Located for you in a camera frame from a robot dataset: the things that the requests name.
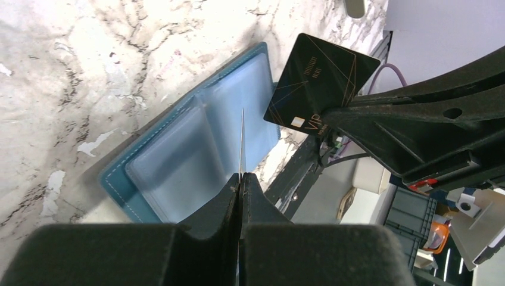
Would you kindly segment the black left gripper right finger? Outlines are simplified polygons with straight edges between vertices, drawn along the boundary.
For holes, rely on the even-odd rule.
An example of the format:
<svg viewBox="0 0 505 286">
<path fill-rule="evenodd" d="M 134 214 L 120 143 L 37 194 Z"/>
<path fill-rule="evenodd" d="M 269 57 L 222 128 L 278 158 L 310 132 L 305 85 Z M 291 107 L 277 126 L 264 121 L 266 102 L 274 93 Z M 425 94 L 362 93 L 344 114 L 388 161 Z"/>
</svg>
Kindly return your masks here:
<svg viewBox="0 0 505 286">
<path fill-rule="evenodd" d="M 378 225 L 294 224 L 241 179 L 241 285 L 413 285 L 399 241 Z"/>
</svg>

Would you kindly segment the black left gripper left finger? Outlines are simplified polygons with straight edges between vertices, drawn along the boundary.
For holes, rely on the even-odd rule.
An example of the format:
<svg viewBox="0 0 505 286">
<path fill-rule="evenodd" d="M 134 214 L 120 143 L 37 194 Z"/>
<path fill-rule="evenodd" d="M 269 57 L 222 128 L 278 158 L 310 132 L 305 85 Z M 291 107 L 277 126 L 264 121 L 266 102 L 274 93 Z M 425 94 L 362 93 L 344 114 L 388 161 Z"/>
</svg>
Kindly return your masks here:
<svg viewBox="0 0 505 286">
<path fill-rule="evenodd" d="M 22 243 L 2 285 L 234 285 L 240 176 L 181 223 L 52 224 Z"/>
</svg>

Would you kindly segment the blue card holder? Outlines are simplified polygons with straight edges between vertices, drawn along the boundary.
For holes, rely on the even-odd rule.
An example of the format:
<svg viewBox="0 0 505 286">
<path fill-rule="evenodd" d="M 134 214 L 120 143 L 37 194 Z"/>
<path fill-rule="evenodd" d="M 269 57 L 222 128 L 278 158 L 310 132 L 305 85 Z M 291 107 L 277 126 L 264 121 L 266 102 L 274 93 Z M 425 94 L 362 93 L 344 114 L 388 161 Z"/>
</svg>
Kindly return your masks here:
<svg viewBox="0 0 505 286">
<path fill-rule="evenodd" d="M 242 109 L 245 172 L 279 142 L 278 125 L 264 120 L 274 88 L 261 42 L 169 108 L 102 171 L 100 185 L 134 222 L 184 220 L 239 171 Z"/>
</svg>

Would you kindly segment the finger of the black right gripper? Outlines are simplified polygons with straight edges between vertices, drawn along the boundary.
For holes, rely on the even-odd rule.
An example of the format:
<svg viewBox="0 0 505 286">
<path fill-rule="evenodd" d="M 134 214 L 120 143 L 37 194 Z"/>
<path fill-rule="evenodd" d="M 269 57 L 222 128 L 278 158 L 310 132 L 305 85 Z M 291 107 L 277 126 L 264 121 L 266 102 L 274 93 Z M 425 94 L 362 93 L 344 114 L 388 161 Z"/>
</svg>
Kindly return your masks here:
<svg viewBox="0 0 505 286">
<path fill-rule="evenodd" d="M 406 185 L 504 186 L 504 49 L 420 83 L 328 109 L 323 121 Z"/>
</svg>

